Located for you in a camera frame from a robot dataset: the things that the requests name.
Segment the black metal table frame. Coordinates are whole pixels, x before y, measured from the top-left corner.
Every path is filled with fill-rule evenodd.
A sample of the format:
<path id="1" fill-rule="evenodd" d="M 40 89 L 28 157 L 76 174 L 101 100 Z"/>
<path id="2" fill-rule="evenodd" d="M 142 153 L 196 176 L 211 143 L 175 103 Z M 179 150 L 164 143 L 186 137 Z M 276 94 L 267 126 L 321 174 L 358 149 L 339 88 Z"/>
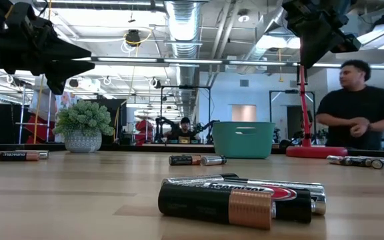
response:
<path id="1" fill-rule="evenodd" d="M 0 151 L 14 151 L 14 150 L 42 150 L 42 151 L 64 151 L 65 145 L 58 143 L 49 144 L 0 144 Z M 138 152 L 173 152 L 173 153 L 215 153 L 212 145 L 161 145 L 150 144 L 143 146 L 135 145 L 102 145 L 101 151 L 138 151 Z M 384 151 L 365 151 L 348 149 L 348 155 L 354 156 L 372 156 L 384 157 Z"/>

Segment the red stepped structure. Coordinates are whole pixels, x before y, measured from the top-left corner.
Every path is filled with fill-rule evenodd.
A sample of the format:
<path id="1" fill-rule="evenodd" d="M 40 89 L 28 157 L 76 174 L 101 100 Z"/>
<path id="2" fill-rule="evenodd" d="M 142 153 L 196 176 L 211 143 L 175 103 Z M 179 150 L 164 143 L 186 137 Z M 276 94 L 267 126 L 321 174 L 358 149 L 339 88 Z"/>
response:
<path id="1" fill-rule="evenodd" d="M 47 128 L 47 120 L 40 117 L 37 118 L 37 129 L 35 132 L 35 114 L 27 119 L 23 125 L 24 134 L 26 136 L 26 144 L 41 144 L 54 141 L 55 135 L 52 130 L 55 127 L 55 122 L 49 122 L 49 129 Z"/>

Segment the silver ventilation duct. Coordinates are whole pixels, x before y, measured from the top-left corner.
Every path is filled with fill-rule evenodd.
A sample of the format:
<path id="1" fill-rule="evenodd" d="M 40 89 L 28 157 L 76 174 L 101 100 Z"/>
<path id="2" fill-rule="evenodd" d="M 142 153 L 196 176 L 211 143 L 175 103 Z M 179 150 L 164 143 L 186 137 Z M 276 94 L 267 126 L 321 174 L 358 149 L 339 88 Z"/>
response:
<path id="1" fill-rule="evenodd" d="M 168 13 L 170 40 L 180 41 L 171 45 L 174 58 L 196 59 L 198 56 L 199 20 L 201 4 L 191 1 L 168 1 L 165 4 Z M 194 67 L 176 67 L 178 85 L 195 84 Z M 195 104 L 194 94 L 179 91 L 179 100 L 184 117 L 190 117 Z"/>

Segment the long light bar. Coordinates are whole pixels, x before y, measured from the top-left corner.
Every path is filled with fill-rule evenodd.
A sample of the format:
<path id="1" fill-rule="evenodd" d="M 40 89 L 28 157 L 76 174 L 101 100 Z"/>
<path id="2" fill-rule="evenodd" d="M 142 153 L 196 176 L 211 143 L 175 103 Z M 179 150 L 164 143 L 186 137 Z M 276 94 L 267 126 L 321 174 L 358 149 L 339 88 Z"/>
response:
<path id="1" fill-rule="evenodd" d="M 179 59 L 179 58 L 140 58 L 140 57 L 85 57 L 76 61 L 88 61 L 98 65 L 126 65 L 142 63 L 145 65 L 235 65 L 264 67 L 296 67 L 299 63 L 289 61 L 243 61 L 228 59 Z"/>

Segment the black red battery front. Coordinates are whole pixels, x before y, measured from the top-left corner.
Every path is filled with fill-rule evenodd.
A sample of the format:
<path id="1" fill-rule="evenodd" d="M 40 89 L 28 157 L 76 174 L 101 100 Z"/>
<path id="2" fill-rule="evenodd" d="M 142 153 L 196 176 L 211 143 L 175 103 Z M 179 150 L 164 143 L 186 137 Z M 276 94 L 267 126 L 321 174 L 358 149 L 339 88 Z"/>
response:
<path id="1" fill-rule="evenodd" d="M 204 187 L 211 189 L 239 189 L 270 193 L 275 210 L 274 218 L 299 223 L 310 223 L 315 204 L 310 191 L 270 185 L 253 185 L 232 181 L 208 181 Z"/>

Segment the black copper Duracell battery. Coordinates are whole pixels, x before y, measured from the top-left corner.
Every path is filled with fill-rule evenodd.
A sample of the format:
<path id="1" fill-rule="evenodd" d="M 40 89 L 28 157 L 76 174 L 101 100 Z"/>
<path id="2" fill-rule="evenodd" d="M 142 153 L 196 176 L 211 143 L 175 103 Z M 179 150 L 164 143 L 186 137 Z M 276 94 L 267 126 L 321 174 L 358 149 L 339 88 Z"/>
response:
<path id="1" fill-rule="evenodd" d="M 0 151 L 0 161 L 38 161 L 36 152 Z"/>
<path id="2" fill-rule="evenodd" d="M 172 155 L 169 157 L 169 164 L 171 166 L 199 165 L 200 162 L 200 155 Z"/>
<path id="3" fill-rule="evenodd" d="M 372 166 L 372 159 L 368 157 L 359 156 L 348 156 L 345 158 L 347 165 L 358 166 L 358 167 L 370 167 Z"/>
<path id="4" fill-rule="evenodd" d="M 270 193 L 165 184 L 158 196 L 167 216 L 269 230 L 275 215 Z"/>

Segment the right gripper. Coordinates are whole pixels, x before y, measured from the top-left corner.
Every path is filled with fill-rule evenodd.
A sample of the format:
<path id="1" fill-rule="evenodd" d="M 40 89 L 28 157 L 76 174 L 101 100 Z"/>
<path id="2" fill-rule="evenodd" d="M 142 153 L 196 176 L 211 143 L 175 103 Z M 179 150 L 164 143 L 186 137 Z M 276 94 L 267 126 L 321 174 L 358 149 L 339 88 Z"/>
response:
<path id="1" fill-rule="evenodd" d="M 349 22 L 347 16 L 357 0 L 283 0 L 287 28 L 301 40 L 300 64 L 312 67 L 328 51 L 345 53 L 358 51 L 361 43 L 354 33 L 341 28 Z"/>

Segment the metal rack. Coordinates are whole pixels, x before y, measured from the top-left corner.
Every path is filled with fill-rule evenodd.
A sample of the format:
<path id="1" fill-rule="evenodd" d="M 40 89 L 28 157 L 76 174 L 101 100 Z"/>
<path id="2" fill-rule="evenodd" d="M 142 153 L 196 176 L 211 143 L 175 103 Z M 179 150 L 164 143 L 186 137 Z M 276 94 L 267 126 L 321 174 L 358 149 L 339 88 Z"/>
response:
<path id="1" fill-rule="evenodd" d="M 44 87 L 41 91 L 39 88 L 35 88 L 31 95 L 31 102 L 26 104 L 26 97 L 22 97 L 21 101 L 21 116 L 19 122 L 16 125 L 19 126 L 19 138 L 18 143 L 26 143 L 26 136 L 24 134 L 23 125 L 31 114 L 35 114 L 35 132 L 37 129 L 37 118 L 40 117 L 47 120 L 47 128 L 49 129 L 49 122 L 55 121 L 55 97 L 47 87 Z"/>

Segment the black round ceiling device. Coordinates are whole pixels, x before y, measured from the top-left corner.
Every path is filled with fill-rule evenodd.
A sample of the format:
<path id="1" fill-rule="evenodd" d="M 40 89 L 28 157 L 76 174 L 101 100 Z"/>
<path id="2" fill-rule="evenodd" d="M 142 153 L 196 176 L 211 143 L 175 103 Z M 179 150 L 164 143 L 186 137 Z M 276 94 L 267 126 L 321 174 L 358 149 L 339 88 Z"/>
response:
<path id="1" fill-rule="evenodd" d="M 137 47 L 141 44 L 140 32 L 138 29 L 129 29 L 126 36 L 125 42 L 130 47 Z"/>

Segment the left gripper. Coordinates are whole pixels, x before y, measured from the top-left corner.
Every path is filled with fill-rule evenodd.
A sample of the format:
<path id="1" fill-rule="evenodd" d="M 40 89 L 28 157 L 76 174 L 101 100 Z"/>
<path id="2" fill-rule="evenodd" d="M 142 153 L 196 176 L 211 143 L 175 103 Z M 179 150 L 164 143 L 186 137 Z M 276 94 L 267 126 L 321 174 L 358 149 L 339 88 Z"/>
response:
<path id="1" fill-rule="evenodd" d="M 95 68 L 81 59 L 91 52 L 65 41 L 56 41 L 57 34 L 49 20 L 35 14 L 27 2 L 0 1 L 0 68 L 9 74 L 23 69 L 35 75 L 44 72 L 54 95 L 62 95 L 68 78 Z M 50 57 L 44 51 L 50 48 Z"/>

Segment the green plant in patterned pot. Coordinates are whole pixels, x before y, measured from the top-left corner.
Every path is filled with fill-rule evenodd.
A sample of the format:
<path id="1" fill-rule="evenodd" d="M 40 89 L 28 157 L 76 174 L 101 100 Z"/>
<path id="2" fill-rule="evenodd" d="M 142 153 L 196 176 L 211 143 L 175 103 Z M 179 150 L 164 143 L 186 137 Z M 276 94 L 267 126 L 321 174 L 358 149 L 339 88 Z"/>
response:
<path id="1" fill-rule="evenodd" d="M 112 136 L 111 115 L 106 106 L 79 100 L 59 110 L 53 133 L 63 138 L 71 153 L 95 153 L 101 148 L 103 136 Z"/>

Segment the person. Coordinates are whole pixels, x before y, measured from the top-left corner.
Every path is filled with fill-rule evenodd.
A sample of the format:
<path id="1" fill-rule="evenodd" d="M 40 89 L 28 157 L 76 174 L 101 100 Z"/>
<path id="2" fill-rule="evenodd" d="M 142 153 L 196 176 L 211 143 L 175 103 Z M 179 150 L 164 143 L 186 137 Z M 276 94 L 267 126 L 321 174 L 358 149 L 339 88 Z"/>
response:
<path id="1" fill-rule="evenodd" d="M 180 137 L 189 138 L 192 140 L 200 140 L 198 134 L 194 134 L 190 128 L 190 120 L 188 117 L 182 118 L 180 122 L 180 127 L 178 129 L 172 128 L 170 131 L 164 133 L 164 137 L 168 138 L 168 140 L 178 140 Z"/>
<path id="2" fill-rule="evenodd" d="M 380 150 L 384 132 L 384 88 L 367 84 L 371 68 L 362 60 L 341 65 L 341 88 L 320 101 L 316 122 L 328 127 L 327 147 Z"/>

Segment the red desk lamp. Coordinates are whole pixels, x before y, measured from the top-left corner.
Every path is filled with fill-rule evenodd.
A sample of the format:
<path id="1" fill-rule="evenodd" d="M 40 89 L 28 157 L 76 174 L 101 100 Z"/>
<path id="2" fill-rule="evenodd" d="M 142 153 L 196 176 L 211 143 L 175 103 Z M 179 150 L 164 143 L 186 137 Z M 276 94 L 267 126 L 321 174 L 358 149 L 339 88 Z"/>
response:
<path id="1" fill-rule="evenodd" d="M 344 147 L 312 147 L 310 122 L 307 114 L 307 104 L 305 97 L 306 68 L 302 65 L 297 66 L 297 80 L 299 83 L 299 95 L 301 98 L 301 108 L 303 111 L 304 138 L 301 146 L 287 147 L 285 154 L 288 157 L 326 159 L 329 155 L 345 156 L 347 150 Z"/>

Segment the green plastic bin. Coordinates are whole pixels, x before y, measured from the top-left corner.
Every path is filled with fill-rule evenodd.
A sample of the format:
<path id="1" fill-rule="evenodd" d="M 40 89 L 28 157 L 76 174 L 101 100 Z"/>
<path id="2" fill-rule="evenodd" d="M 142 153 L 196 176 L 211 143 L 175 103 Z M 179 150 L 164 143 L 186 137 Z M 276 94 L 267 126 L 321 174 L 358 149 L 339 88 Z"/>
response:
<path id="1" fill-rule="evenodd" d="M 272 122 L 216 122 L 213 124 L 215 153 L 235 159 L 265 159 L 271 154 L 274 130 Z"/>

